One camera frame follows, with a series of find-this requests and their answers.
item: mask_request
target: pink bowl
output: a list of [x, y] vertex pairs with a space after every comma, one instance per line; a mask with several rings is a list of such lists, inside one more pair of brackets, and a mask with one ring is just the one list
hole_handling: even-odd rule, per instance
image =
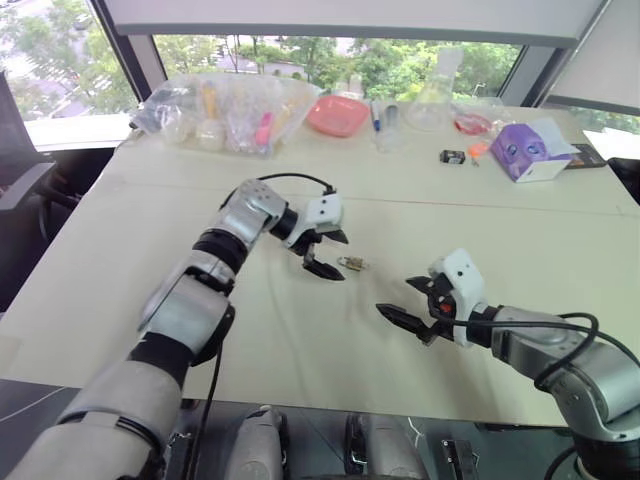
[[364, 103], [337, 95], [320, 97], [307, 115], [316, 130], [334, 137], [350, 137], [369, 116]]

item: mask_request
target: blue pen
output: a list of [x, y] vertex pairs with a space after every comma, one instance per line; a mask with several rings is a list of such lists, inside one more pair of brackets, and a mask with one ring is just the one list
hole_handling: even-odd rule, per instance
[[373, 122], [373, 129], [376, 132], [380, 131], [380, 111], [378, 110], [378, 102], [373, 100], [371, 102], [371, 121]]

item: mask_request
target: table surface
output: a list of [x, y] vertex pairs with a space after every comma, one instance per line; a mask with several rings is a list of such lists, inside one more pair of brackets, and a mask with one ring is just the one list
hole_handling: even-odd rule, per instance
[[[513, 113], [526, 120], [540, 112]], [[567, 140], [585, 141], [568, 116], [554, 115]], [[374, 305], [423, 312], [424, 297], [404, 278], [463, 246], [490, 303], [589, 311], [640, 353], [632, 321], [640, 307], [636, 205], [608, 168], [515, 185], [490, 157], [480, 167], [440, 164], [441, 149], [464, 148], [454, 132], [403, 135], [402, 152], [382, 155], [370, 128], [339, 140], [304, 127], [273, 159], [184, 152], [147, 137], [125, 143], [0, 321], [0, 345], [11, 351], [0, 356], [0, 375], [84, 385], [135, 343], [146, 298], [229, 190], [248, 177], [293, 170], [330, 180], [344, 196], [350, 244], [325, 242], [318, 257], [335, 263], [357, 255], [371, 267], [346, 271], [344, 282], [323, 281], [276, 239], [261, 239], [231, 297], [237, 317], [216, 398], [562, 424], [552, 398], [489, 351], [444, 339], [424, 347]], [[298, 206], [320, 193], [306, 182], [273, 186]], [[211, 373], [211, 363], [192, 369], [185, 396], [205, 397]]]

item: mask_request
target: green foliage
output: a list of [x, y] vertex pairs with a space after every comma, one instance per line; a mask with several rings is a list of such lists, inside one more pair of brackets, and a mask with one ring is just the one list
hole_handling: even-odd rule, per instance
[[[86, 13], [81, 0], [53, 0], [40, 17], [18, 17], [11, 9], [0, 34], [13, 44], [14, 53], [23, 53], [35, 65], [32, 75], [61, 85], [66, 100], [81, 101], [97, 113], [126, 111], [135, 106], [135, 98], [102, 31], [95, 22], [85, 31], [73, 26]], [[28, 112], [52, 113], [62, 100], [44, 95], [26, 78], [10, 81], [25, 119], [34, 116]]]
[[257, 52], [258, 54], [256, 55], [253, 45], [241, 45], [238, 49], [238, 54], [240, 56], [260, 64], [291, 61], [289, 58], [289, 52], [271, 45], [260, 43], [257, 46]]
[[55, 92], [47, 95], [40, 87], [24, 78], [12, 80], [10, 88], [20, 115], [25, 121], [37, 120], [53, 111], [59, 100]]
[[[0, 35], [13, 53], [26, 55], [35, 65], [31, 75], [59, 83], [64, 100], [79, 100], [95, 113], [128, 111], [135, 106], [131, 86], [97, 22], [87, 30], [74, 28], [88, 12], [82, 0], [52, 0], [45, 15], [18, 17], [17, 10], [0, 10]], [[261, 36], [241, 45], [240, 37], [212, 35], [157, 35], [154, 37], [169, 77], [179, 73], [216, 70], [217, 53], [224, 51], [238, 71], [238, 55], [255, 61], [264, 72], [267, 63], [292, 62], [304, 68], [307, 81], [329, 90], [361, 78], [369, 98], [414, 100], [429, 81], [443, 47], [460, 47], [464, 59], [453, 84], [454, 98], [495, 96], [515, 63], [514, 45], [419, 40], [355, 39], [347, 55], [336, 53], [336, 39], [280, 38], [281, 47], [266, 45]], [[292, 78], [302, 79], [299, 73]], [[29, 78], [10, 78], [18, 108], [25, 120], [48, 115], [63, 98], [46, 94]], [[640, 118], [587, 109], [572, 109], [583, 126], [600, 131], [608, 126], [640, 133]]]
[[156, 35], [153, 37], [169, 78], [179, 73], [216, 70], [218, 39], [211, 35]]
[[329, 37], [288, 37], [284, 45], [291, 48], [290, 58], [304, 66], [307, 81], [320, 87], [319, 81], [327, 81], [326, 67], [336, 58], [336, 39]]
[[454, 91], [471, 95], [478, 85], [475, 92], [478, 96], [496, 96], [520, 54], [520, 47], [475, 42], [463, 42], [460, 46], [464, 60], [456, 75]]

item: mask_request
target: small black device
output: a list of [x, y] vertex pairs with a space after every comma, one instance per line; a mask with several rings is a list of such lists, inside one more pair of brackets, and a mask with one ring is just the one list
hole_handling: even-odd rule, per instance
[[464, 152], [459, 150], [443, 150], [440, 152], [440, 161], [442, 163], [452, 163], [454, 165], [461, 165], [466, 160]]
[[571, 155], [572, 160], [569, 165], [566, 166], [566, 170], [576, 168], [598, 168], [604, 167], [607, 161], [600, 156], [600, 154], [591, 145], [586, 143], [574, 143], [574, 147], [580, 150], [580, 153], [574, 153]]

